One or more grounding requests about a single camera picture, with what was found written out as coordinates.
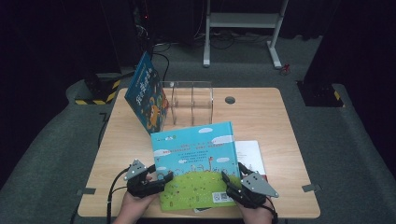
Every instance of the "person's hand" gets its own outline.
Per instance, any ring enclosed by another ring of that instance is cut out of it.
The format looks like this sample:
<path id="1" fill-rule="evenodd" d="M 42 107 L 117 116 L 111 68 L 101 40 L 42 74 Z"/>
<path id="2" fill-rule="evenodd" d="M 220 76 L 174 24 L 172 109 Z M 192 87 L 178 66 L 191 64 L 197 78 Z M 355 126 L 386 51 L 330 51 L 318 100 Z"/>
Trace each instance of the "person's hand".
<path id="1" fill-rule="evenodd" d="M 240 203 L 236 203 L 239 210 L 241 210 L 242 218 L 245 224 L 271 224 L 273 215 L 270 211 L 265 208 L 258 207 L 256 209 L 246 208 Z M 265 200 L 265 206 L 273 209 L 274 207 L 269 202 L 269 199 Z"/>
<path id="2" fill-rule="evenodd" d="M 134 197 L 128 191 L 125 192 L 122 199 L 122 205 L 113 224 L 135 224 L 136 221 L 143 216 L 149 205 L 154 199 L 158 198 L 158 194 L 152 194 L 144 198 Z"/>

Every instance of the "book cover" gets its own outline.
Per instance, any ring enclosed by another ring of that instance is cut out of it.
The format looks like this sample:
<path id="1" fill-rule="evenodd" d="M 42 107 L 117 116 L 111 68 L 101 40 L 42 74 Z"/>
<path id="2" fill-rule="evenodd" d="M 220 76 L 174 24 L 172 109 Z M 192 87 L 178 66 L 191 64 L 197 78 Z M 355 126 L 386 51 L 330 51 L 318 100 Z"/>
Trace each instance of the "book cover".
<path id="1" fill-rule="evenodd" d="M 158 179 L 174 173 L 160 196 L 162 210 L 235 205 L 221 179 L 224 171 L 240 186 L 231 122 L 152 133 L 151 142 Z"/>
<path id="2" fill-rule="evenodd" d="M 236 157 L 239 162 L 244 164 L 249 170 L 253 172 L 259 172 L 259 174 L 262 175 L 265 180 L 267 180 L 258 141 L 235 141 L 235 149 Z M 195 208 L 194 212 L 201 213 L 208 209 L 210 209 L 210 207 Z"/>
<path id="3" fill-rule="evenodd" d="M 169 105 L 160 76 L 147 52 L 134 71 L 125 100 L 148 133 L 157 133 L 163 128 Z"/>

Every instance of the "transparent container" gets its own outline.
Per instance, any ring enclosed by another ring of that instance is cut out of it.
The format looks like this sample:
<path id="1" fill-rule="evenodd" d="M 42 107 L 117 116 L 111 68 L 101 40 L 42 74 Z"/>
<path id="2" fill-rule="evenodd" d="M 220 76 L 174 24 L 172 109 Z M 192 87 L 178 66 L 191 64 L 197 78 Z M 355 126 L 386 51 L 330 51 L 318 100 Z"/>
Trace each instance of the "transparent container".
<path id="1" fill-rule="evenodd" d="M 170 108 L 164 130 L 212 123 L 213 89 L 208 81 L 166 81 L 163 89 Z"/>

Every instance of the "wooden table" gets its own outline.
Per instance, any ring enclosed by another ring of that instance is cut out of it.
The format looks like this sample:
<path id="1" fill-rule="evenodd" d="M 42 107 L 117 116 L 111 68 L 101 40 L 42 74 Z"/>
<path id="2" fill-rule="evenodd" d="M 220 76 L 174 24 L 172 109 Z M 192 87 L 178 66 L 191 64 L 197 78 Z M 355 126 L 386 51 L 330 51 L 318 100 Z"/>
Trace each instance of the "wooden table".
<path id="1" fill-rule="evenodd" d="M 145 165 L 154 163 L 150 137 L 124 99 L 120 90 L 106 132 L 99 148 L 87 189 L 78 209 L 82 217 L 105 217 L 111 183 L 117 174 L 134 159 Z M 214 88 L 213 122 L 230 120 L 235 141 L 258 140 L 265 171 L 271 186 L 279 193 L 273 199 L 282 218 L 315 218 L 320 215 L 313 191 L 302 186 L 311 184 L 282 97 L 275 88 Z M 227 96 L 235 103 L 225 102 Z M 126 186 L 123 176 L 115 188 Z M 125 189 L 113 194 L 112 216 L 120 211 Z M 240 218 L 236 206 L 212 208 L 203 213 L 191 210 L 163 212 L 159 200 L 154 201 L 144 217 Z"/>

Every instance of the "white metal frame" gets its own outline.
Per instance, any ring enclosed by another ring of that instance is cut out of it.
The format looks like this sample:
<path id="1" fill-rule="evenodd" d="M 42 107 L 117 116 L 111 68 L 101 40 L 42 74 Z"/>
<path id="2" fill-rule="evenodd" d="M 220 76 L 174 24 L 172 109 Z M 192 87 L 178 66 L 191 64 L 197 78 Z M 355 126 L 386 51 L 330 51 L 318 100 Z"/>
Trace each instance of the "white metal frame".
<path id="1" fill-rule="evenodd" d="M 279 30 L 285 16 L 286 7 L 289 0 L 283 0 L 279 13 L 211 13 L 210 0 L 207 0 L 206 8 L 206 28 L 205 28 L 205 48 L 204 67 L 210 66 L 210 28 L 211 27 L 243 27 L 243 28 L 273 28 L 274 33 L 271 41 L 267 41 L 274 67 L 280 69 L 282 63 L 277 56 L 275 44 L 279 35 Z"/>

